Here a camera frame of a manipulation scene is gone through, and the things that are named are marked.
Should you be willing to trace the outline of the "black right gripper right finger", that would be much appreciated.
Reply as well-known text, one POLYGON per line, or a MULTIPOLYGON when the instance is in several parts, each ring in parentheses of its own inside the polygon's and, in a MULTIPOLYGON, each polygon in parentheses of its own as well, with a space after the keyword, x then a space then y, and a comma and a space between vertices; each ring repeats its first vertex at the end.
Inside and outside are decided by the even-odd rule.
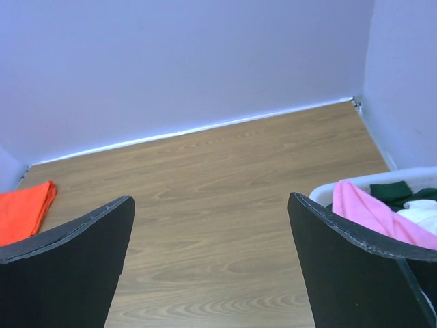
POLYGON ((316 327, 435 327, 436 251, 291 193, 288 215, 316 327))

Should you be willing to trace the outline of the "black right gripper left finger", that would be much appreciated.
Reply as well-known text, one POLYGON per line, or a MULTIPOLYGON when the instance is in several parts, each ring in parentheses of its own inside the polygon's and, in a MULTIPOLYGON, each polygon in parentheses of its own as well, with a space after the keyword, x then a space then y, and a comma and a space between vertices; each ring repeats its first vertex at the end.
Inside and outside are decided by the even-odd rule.
POLYGON ((2 327, 103 327, 135 218, 119 197, 1 248, 2 327))

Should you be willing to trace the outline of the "orange t shirt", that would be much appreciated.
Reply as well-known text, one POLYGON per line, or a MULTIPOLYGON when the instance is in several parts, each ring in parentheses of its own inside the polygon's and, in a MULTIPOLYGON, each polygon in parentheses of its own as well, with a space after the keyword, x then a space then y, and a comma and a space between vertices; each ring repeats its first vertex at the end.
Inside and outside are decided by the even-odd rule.
POLYGON ((1 246, 38 233, 57 195, 53 181, 1 194, 1 246))

